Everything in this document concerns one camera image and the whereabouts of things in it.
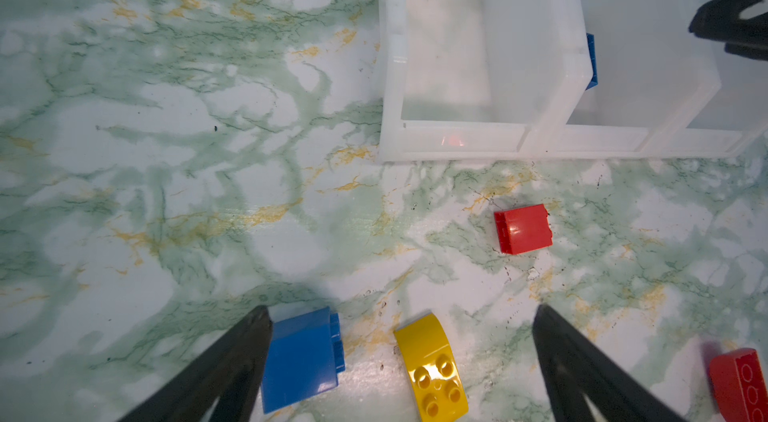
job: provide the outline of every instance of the blue block inside bin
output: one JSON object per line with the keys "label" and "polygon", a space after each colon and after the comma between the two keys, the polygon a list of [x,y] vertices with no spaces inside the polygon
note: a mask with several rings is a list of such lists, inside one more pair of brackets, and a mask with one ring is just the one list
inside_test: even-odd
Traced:
{"label": "blue block inside bin", "polygon": [[598,62],[594,57],[594,35],[590,33],[587,33],[587,46],[589,47],[589,58],[592,60],[592,80],[587,85],[587,89],[591,89],[598,85]]}
{"label": "blue block inside bin", "polygon": [[344,369],[339,315],[330,308],[276,322],[261,382],[264,414],[335,388]]}

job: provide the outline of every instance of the glossy yellow surface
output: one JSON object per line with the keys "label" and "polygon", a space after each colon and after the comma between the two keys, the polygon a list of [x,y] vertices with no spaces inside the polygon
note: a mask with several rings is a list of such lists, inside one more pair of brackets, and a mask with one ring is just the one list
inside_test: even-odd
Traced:
{"label": "glossy yellow surface", "polygon": [[425,422],[453,422],[469,410],[451,345],[434,314],[395,331],[418,412]]}

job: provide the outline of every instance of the curved yellow block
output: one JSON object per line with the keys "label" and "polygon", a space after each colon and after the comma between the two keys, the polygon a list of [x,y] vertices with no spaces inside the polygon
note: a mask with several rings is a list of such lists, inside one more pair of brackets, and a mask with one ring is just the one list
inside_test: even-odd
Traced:
{"label": "curved yellow block", "polygon": [[469,410],[451,345],[434,314],[395,331],[424,422],[453,422]]}

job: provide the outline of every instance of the empty compartment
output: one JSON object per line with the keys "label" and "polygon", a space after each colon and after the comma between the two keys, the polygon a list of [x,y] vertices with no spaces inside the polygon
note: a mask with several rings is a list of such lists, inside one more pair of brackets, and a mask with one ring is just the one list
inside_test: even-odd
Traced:
{"label": "empty compartment", "polygon": [[[584,92],[558,150],[649,149],[690,122],[720,86],[711,50],[688,33],[698,1],[581,0],[599,82]],[[574,146],[566,140],[587,131],[570,126],[590,126],[600,136]]]}
{"label": "empty compartment", "polygon": [[388,86],[382,69],[383,158],[543,153],[592,76],[579,0],[385,0],[382,46],[402,3],[405,80]]}
{"label": "empty compartment", "polygon": [[[762,14],[766,6],[765,2],[754,5],[742,17]],[[677,134],[670,149],[710,156],[732,155],[768,129],[768,62],[725,53],[722,42],[704,43],[714,49],[722,88],[688,129]]]}

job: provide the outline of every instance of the red stud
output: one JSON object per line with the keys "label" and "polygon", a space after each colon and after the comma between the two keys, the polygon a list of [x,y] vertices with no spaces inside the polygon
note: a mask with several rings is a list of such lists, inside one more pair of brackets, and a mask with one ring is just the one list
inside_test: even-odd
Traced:
{"label": "red stud", "polygon": [[718,355],[710,362],[710,379],[726,422],[768,422],[768,393],[755,349]]}
{"label": "red stud", "polygon": [[543,204],[494,213],[502,252],[516,255],[552,245],[547,216],[549,213]]}

